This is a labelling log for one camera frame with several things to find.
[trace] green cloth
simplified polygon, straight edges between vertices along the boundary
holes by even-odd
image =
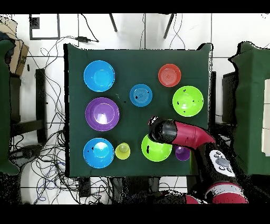
[[[11,104],[9,90],[9,68],[5,62],[6,53],[14,47],[9,40],[0,41],[0,172],[17,175],[19,168],[8,160],[11,133]]]
[[[208,127],[207,99],[209,83],[209,53],[211,44],[200,50],[81,50],[67,45],[69,63],[70,110],[70,176],[166,176],[191,175],[190,161],[181,162],[175,153],[162,162],[152,162],[144,157],[141,142],[148,133],[148,121],[156,115],[175,119],[203,128]],[[105,92],[90,90],[83,80],[85,67],[95,61],[110,63],[115,71],[115,82]],[[159,69],[173,63],[181,70],[182,77],[175,87],[164,87],[158,80]],[[129,98],[131,88],[139,83],[148,85],[153,92],[151,103],[136,107]],[[172,97],[182,86],[195,86],[204,96],[205,104],[196,116],[182,117],[172,106]],[[88,103],[97,97],[107,97],[119,107],[117,125],[107,131],[93,130],[85,120]],[[92,138],[102,137],[112,143],[114,149],[120,143],[128,143],[131,153],[128,159],[116,156],[103,169],[94,169],[83,158],[83,148]]]
[[[239,76],[235,93],[237,127],[234,136],[238,162],[246,174],[270,174],[270,157],[261,150],[264,81],[270,79],[270,50],[243,42],[239,54],[232,57],[232,61]]]

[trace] bowl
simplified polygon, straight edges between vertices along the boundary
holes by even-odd
[[[112,144],[104,138],[93,138],[86,143],[83,157],[93,168],[101,169],[111,164],[114,157]]]
[[[93,99],[86,107],[85,119],[94,130],[112,129],[119,121],[118,106],[111,99],[99,97]]]
[[[153,94],[152,90],[145,84],[137,84],[129,93],[131,102],[137,107],[145,107],[150,104]]]
[[[114,69],[105,61],[93,61],[85,68],[83,79],[89,89],[104,92],[110,89],[114,83]]]
[[[175,64],[165,64],[158,72],[158,79],[166,87],[176,86],[181,79],[181,71]]]
[[[142,140],[141,150],[147,159],[153,162],[161,162],[170,155],[172,145],[153,142],[146,135]]]
[[[172,105],[178,114],[184,117],[192,117],[201,111],[204,105],[204,97],[196,87],[183,86],[175,92]]]

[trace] lime green bowl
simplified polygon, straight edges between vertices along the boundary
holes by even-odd
[[[153,142],[148,135],[143,138],[141,143],[143,155],[153,162],[160,162],[168,158],[171,149],[172,145]]]
[[[172,105],[178,114],[184,117],[192,117],[202,109],[204,97],[196,87],[183,86],[175,92]]]

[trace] small blue bowl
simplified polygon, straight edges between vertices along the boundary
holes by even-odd
[[[83,79],[89,89],[104,92],[110,89],[115,81],[114,69],[105,61],[93,61],[85,68]]]
[[[86,143],[83,157],[93,168],[101,169],[111,164],[114,157],[112,144],[104,138],[93,138]]]
[[[137,107],[144,107],[150,104],[153,93],[145,84],[137,84],[132,87],[129,93],[131,102]]]

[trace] purple bowl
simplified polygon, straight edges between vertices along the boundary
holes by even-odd
[[[85,119],[89,126],[101,132],[112,129],[119,117],[118,106],[105,97],[93,99],[85,110]]]
[[[175,156],[180,161],[186,161],[190,157],[190,149],[182,146],[173,146],[175,149]]]

